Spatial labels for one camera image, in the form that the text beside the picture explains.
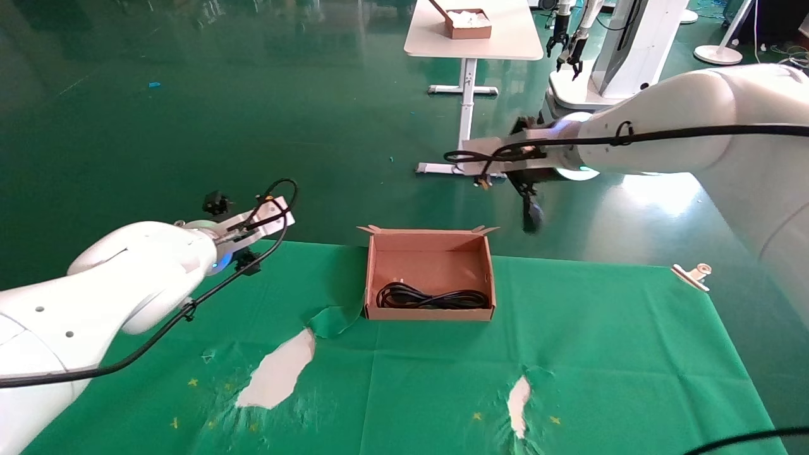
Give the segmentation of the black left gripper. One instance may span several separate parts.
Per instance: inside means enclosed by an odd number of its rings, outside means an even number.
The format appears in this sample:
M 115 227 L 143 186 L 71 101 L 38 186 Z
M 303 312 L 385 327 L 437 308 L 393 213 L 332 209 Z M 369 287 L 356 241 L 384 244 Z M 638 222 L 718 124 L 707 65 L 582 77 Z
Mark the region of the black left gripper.
M 223 192 L 217 190 L 204 196 L 202 211 L 210 216 L 222 216 L 230 213 L 232 202 Z M 250 239 L 237 239 L 220 244 L 220 256 L 228 256 L 234 252 L 235 272 L 243 276 L 254 276 L 260 272 L 260 255 L 252 250 L 242 250 L 250 245 Z

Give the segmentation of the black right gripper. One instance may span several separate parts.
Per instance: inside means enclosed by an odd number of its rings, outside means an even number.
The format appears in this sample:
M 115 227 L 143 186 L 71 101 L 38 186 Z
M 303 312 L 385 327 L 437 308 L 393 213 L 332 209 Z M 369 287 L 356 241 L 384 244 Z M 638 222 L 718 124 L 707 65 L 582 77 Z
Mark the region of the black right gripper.
M 544 126 L 543 116 L 518 116 L 511 128 L 516 135 L 526 130 L 541 129 Z M 535 185 L 546 181 L 568 181 L 554 167 L 544 166 L 542 159 L 534 161 L 518 161 L 506 164 L 506 177 L 524 202 L 537 201 Z

